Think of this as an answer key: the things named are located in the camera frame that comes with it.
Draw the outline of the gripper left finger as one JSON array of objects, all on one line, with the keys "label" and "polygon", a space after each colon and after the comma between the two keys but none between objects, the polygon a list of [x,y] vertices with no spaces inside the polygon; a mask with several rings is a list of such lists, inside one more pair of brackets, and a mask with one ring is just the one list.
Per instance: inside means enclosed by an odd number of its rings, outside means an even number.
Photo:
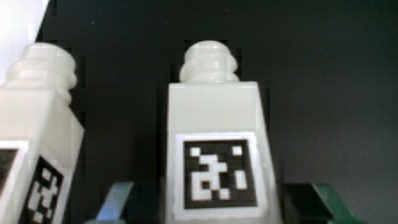
[{"label": "gripper left finger", "polygon": [[126,220],[121,218],[121,216],[131,189],[131,182],[117,182],[112,184],[96,218],[91,219],[83,224],[126,224]]}]

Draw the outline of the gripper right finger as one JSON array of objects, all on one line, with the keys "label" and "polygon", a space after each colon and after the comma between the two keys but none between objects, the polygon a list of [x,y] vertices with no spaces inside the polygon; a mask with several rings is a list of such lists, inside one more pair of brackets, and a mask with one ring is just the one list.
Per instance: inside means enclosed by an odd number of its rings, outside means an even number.
[{"label": "gripper right finger", "polygon": [[314,192],[320,196],[322,205],[325,206],[330,217],[327,224],[368,224],[355,216],[329,184],[314,184]]}]

